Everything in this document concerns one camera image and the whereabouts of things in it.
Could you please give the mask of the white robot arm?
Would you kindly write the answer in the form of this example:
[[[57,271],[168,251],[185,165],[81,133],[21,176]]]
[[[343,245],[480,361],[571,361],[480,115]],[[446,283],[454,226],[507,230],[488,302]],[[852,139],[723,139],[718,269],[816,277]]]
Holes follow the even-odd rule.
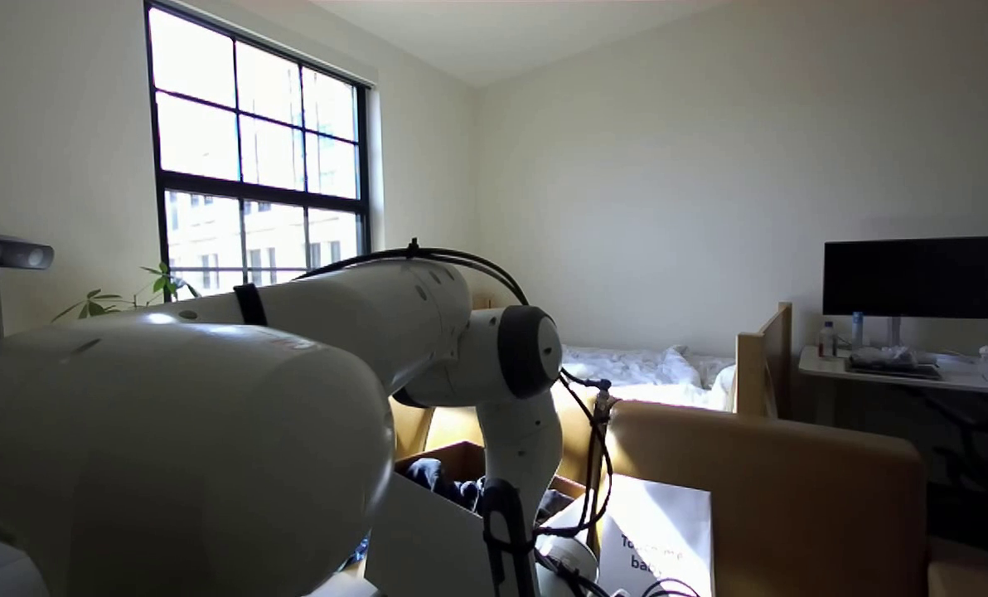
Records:
[[[480,521],[412,549],[421,593],[536,597],[556,366],[548,313],[432,260],[0,339],[0,541],[45,597],[305,597],[398,530],[409,399],[484,433]]]

